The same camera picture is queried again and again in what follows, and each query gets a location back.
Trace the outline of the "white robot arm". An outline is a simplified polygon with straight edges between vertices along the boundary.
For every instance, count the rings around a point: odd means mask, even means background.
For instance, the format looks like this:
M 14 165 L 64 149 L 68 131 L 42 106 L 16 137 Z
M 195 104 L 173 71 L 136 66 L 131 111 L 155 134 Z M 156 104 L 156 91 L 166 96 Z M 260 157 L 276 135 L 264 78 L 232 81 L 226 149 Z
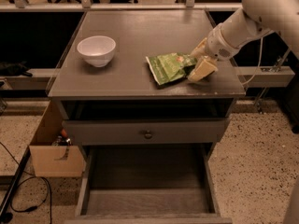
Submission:
M 242 0 L 201 50 L 235 52 L 268 29 L 297 52 L 298 0 Z M 298 224 L 298 136 L 276 104 L 265 109 L 238 105 L 216 145 L 209 164 L 219 209 L 234 224 Z

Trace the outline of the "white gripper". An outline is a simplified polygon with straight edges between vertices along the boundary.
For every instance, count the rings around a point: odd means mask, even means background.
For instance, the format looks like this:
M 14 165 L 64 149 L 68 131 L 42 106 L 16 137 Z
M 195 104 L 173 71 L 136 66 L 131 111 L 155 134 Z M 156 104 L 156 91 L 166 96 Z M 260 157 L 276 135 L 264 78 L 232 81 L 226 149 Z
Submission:
M 220 23 L 191 52 L 191 56 L 198 59 L 198 61 L 188 75 L 190 82 L 197 82 L 217 72 L 217 61 L 214 59 L 227 61 L 239 52 L 239 49 L 232 47 L 224 39 L 221 28 L 222 24 Z

